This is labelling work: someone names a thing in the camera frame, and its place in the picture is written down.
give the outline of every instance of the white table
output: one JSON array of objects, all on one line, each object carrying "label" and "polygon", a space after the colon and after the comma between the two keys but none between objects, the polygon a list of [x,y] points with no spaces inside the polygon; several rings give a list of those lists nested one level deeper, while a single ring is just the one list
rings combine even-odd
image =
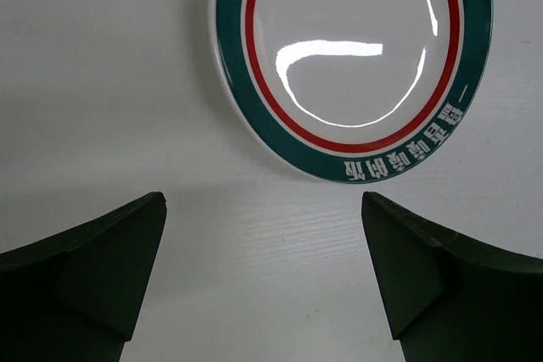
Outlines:
[{"label": "white table", "polygon": [[0,252],[161,190],[169,215],[124,362],[403,360],[360,219],[379,191],[543,257],[543,4],[495,0],[453,137],[371,186],[313,181],[238,122],[207,0],[0,0]]}]

